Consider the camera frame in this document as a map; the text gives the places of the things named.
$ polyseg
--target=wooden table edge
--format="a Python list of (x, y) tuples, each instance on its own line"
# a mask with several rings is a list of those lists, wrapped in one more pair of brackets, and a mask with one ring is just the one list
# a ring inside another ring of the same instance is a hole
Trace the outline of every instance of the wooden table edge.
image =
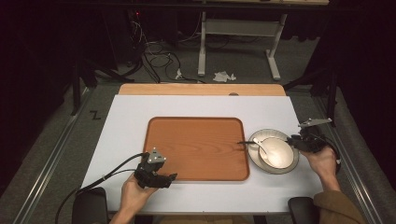
[(255, 95), (286, 96), (279, 84), (122, 84), (119, 95)]

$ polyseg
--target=white desk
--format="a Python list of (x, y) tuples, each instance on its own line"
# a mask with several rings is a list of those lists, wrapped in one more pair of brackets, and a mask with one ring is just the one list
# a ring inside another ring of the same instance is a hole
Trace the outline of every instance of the white desk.
[[(243, 122), (246, 139), (260, 129), (276, 129), (287, 135), (299, 131), (287, 96), (117, 95), (82, 186), (142, 152), (148, 122), (158, 116), (236, 117)], [(138, 162), (130, 161), (123, 168), (134, 169)], [(249, 169), (250, 176), (243, 182), (175, 181), (169, 189), (152, 195), (141, 214), (285, 213), (289, 198), (321, 192), (320, 182), (304, 157), (284, 175), (267, 174), (251, 160)], [(128, 175), (115, 175), (100, 185), (106, 190), (109, 211), (119, 208), (120, 188)]]

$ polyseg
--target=brown tray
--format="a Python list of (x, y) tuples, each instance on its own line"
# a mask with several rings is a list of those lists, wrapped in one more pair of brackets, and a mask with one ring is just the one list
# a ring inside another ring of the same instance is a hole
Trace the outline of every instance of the brown tray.
[(241, 181), (249, 176), (241, 120), (156, 117), (149, 121), (144, 152), (154, 147), (166, 158), (159, 174), (177, 180)]

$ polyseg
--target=black armrest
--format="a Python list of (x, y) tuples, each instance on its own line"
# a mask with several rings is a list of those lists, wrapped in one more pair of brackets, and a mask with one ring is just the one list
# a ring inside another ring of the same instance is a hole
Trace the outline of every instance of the black armrest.
[(72, 224), (108, 223), (106, 192), (102, 188), (79, 194), (73, 203)]
[(291, 198), (288, 206), (294, 224), (319, 224), (319, 210), (311, 198)]

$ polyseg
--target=table surface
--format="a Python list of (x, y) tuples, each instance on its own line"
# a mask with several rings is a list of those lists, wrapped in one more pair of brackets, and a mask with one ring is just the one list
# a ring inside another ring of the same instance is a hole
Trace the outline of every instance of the table surface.
[[(209, 95), (186, 95), (206, 90), (206, 85), (123, 85), (114, 98), (82, 186), (142, 152), (148, 122), (155, 117), (238, 118), (243, 123), (246, 139), (261, 129), (275, 129), (287, 135), (300, 130), (291, 100), (278, 85), (213, 84), (210, 89), (226, 92), (226, 95), (211, 95), (213, 90), (204, 91)], [(166, 95), (159, 95), (161, 90)], [(228, 96), (230, 91), (245, 95)], [(273, 95), (260, 96), (259, 91)], [(130, 161), (122, 169), (134, 169), (138, 162)], [(169, 189), (160, 189), (152, 195), (141, 214), (279, 214), (289, 212), (289, 198), (312, 197), (321, 192), (318, 177), (305, 157), (300, 157), (296, 168), (283, 175), (264, 172), (250, 158), (249, 170), (250, 176), (245, 181), (175, 181)], [(129, 174), (115, 175), (100, 185), (106, 190), (109, 211), (119, 208), (120, 187)]]
[(286, 96), (277, 84), (123, 84), (119, 95), (256, 95)]

